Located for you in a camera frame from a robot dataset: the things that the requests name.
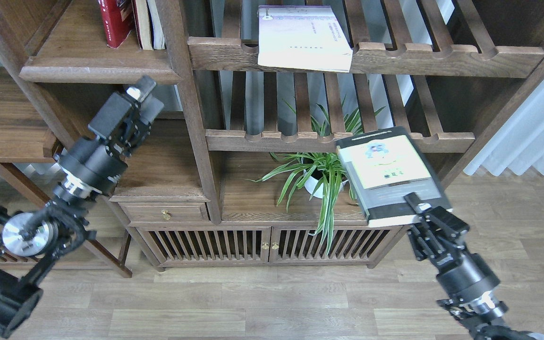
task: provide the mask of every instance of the book spine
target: book spine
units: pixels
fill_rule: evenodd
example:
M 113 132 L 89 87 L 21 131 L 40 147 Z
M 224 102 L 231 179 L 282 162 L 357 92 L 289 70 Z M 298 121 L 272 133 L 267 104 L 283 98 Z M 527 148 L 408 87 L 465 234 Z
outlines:
M 98 0 L 98 3 L 104 24 L 106 43 L 109 47 L 117 48 L 125 41 L 132 28 L 133 16 L 127 13 L 132 9 L 130 0 L 125 0 L 120 4 L 117 4 L 117 0 Z

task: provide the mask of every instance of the white curtain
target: white curtain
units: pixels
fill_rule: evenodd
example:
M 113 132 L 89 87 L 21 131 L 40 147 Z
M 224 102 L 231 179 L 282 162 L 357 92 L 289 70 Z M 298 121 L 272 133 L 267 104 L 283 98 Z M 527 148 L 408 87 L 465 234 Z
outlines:
M 507 168 L 521 175 L 535 168 L 544 175 L 544 80 L 465 168 L 480 166 L 498 176 Z

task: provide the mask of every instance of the potted plant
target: potted plant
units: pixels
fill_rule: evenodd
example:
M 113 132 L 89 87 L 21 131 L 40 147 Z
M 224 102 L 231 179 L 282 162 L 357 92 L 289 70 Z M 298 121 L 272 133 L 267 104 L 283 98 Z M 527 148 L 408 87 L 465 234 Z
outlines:
M 324 106 L 317 104 L 324 114 L 326 121 L 320 124 L 312 117 L 312 129 L 322 136 L 328 135 L 328 122 L 329 114 Z M 291 110 L 296 113 L 295 109 L 289 105 Z M 383 110 L 380 108 L 375 112 L 375 116 Z M 360 110 L 356 108 L 350 114 L 343 117 L 346 132 L 351 132 L 354 135 L 363 133 L 362 123 L 360 120 Z M 322 202 L 320 206 L 320 217 L 318 226 L 313 235 L 322 234 L 321 242 L 326 241 L 326 251 L 331 249 L 331 243 L 333 241 L 333 229 L 335 225 L 334 219 L 334 207 L 337 202 L 339 192 L 343 189 L 343 185 L 346 180 L 346 172 L 339 161 L 339 157 L 336 153 L 283 153 L 278 157 L 274 153 L 270 153 L 277 161 L 282 161 L 283 164 L 274 168 L 272 171 L 265 174 L 262 178 L 255 181 L 266 181 L 272 177 L 289 173 L 285 184 L 282 187 L 280 196 L 276 205 L 280 205 L 282 200 L 287 196 L 287 211 L 289 211 L 289 204 L 294 192 L 298 189 L 305 187 L 306 182 L 311 177 L 315 178 L 316 184 L 310 192 L 310 199 L 315 195 L 315 192 L 322 189 Z M 352 200 L 356 199 L 356 195 L 350 188 L 350 197 Z

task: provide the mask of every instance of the book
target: book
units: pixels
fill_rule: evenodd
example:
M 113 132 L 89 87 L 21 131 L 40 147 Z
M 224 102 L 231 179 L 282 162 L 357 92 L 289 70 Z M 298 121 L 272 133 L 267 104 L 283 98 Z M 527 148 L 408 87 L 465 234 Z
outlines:
M 434 169 L 404 127 L 338 140 L 337 154 L 370 227 L 417 222 L 404 200 L 411 192 L 432 207 L 452 210 Z
M 147 0 L 134 0 L 134 18 L 138 43 L 142 50 L 153 50 L 153 35 L 151 35 L 151 14 Z
M 352 48 L 330 6 L 259 6 L 261 66 L 349 72 Z
M 106 44 L 117 48 L 134 28 L 131 0 L 98 0 Z
M 165 35 L 162 33 L 161 19 L 158 15 L 157 5 L 155 0 L 147 0 L 148 9 L 151 13 L 151 24 L 153 28 L 153 49 L 165 49 Z

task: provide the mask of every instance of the white book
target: white book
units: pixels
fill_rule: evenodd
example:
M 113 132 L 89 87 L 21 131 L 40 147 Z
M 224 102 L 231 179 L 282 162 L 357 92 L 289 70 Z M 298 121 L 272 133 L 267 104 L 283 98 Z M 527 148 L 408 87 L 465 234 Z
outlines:
M 330 6 L 259 6 L 258 17 L 259 65 L 349 72 L 352 48 Z
M 158 15 L 157 5 L 155 0 L 147 0 L 148 9 L 151 13 L 151 22 L 153 24 L 153 49 L 165 49 L 165 35 L 162 34 L 161 19 Z

